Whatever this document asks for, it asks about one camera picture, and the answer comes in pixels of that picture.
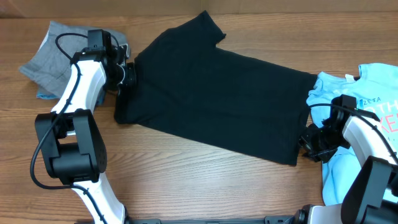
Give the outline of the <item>black t-shirt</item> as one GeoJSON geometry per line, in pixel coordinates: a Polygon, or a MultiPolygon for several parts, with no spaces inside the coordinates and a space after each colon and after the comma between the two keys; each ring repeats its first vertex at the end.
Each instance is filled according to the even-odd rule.
{"type": "Polygon", "coordinates": [[[116,122],[296,165],[316,76],[220,49],[224,38],[207,12],[161,33],[135,58],[116,122]]]}

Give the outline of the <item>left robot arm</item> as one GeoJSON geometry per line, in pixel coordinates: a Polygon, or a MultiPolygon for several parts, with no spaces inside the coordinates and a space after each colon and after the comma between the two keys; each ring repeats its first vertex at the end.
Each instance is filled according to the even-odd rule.
{"type": "Polygon", "coordinates": [[[71,76],[59,102],[50,113],[39,114],[35,130],[39,143],[30,162],[30,178],[42,189],[52,186],[35,176],[42,155],[48,175],[58,179],[57,189],[72,189],[91,213],[93,223],[130,223],[126,207],[117,199],[105,170],[106,146],[93,112],[103,93],[114,91],[122,102],[137,83],[129,47],[103,30],[89,30],[88,45],[68,55],[71,76]]]}

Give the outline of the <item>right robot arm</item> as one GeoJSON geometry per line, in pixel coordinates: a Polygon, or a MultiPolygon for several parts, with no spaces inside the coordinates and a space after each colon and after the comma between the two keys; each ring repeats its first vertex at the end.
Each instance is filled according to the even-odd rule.
{"type": "Polygon", "coordinates": [[[387,190],[397,195],[397,154],[381,131],[380,119],[358,109],[356,98],[348,95],[334,98],[328,107],[323,126],[311,124],[300,136],[305,157],[327,162],[339,147],[352,148],[361,170],[341,204],[306,205],[288,222],[397,223],[397,203],[384,199],[387,190]]]}

